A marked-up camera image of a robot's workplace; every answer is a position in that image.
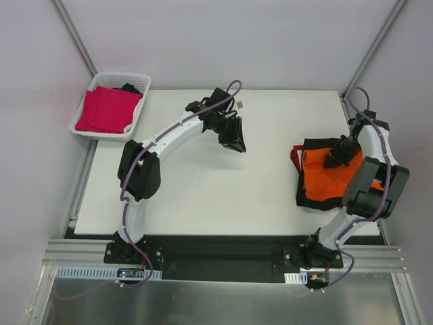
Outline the orange t shirt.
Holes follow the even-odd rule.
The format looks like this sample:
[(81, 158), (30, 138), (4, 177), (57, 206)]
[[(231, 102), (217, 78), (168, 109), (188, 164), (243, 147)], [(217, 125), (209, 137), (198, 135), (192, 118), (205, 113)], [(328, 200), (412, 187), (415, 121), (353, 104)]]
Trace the orange t shirt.
[(329, 148), (304, 150), (296, 203), (302, 207), (328, 211), (342, 207), (344, 192), (363, 161), (358, 152), (349, 167), (325, 169)]

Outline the pink t shirt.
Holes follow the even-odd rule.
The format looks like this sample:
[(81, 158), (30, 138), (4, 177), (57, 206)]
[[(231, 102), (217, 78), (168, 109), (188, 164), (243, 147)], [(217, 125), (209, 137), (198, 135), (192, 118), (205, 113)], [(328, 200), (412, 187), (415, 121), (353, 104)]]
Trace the pink t shirt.
[(96, 133), (126, 133), (133, 124), (133, 115), (142, 97), (98, 85), (94, 91), (86, 92), (81, 116), (74, 129)]

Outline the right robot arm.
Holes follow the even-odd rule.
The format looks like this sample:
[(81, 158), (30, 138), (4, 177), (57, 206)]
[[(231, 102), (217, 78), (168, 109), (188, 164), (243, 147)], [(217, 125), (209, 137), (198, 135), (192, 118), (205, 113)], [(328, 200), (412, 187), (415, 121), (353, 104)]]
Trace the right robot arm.
[(349, 135), (330, 148), (323, 163), (326, 171), (349, 167), (357, 154), (362, 160), (342, 195), (340, 212), (300, 248), (300, 267), (342, 267), (338, 260), (343, 244), (361, 227), (393, 212), (410, 172), (393, 157), (389, 130), (375, 112), (363, 110), (352, 120)]

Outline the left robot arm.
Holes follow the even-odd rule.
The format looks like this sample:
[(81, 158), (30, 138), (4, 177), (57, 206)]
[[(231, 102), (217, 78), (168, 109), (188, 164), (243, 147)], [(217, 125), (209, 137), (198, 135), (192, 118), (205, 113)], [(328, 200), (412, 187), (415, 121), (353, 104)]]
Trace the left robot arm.
[(205, 131), (213, 131), (222, 147), (246, 152), (242, 118), (235, 95), (217, 87), (209, 97), (189, 103), (184, 113), (155, 136), (128, 141), (117, 172), (120, 181), (122, 220), (104, 257), (105, 263), (147, 263), (142, 230), (148, 202), (161, 185), (162, 163), (183, 144)]

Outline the black t shirt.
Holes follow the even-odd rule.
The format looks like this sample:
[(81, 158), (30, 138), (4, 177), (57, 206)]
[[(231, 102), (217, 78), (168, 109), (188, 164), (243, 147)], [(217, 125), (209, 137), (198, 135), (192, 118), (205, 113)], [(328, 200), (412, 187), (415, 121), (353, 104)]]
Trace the black t shirt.
[(344, 191), (354, 175), (345, 167), (326, 168), (325, 159), (336, 138), (305, 139), (290, 152), (290, 160), (298, 172), (296, 204), (300, 207), (329, 211), (342, 207)]

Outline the white plastic basket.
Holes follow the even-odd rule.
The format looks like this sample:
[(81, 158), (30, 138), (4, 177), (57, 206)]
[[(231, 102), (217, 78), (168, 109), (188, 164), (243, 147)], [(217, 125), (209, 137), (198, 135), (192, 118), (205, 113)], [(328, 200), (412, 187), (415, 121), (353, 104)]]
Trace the white plastic basket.
[(131, 139), (151, 82), (147, 74), (97, 73), (70, 123), (70, 131), (97, 140)]

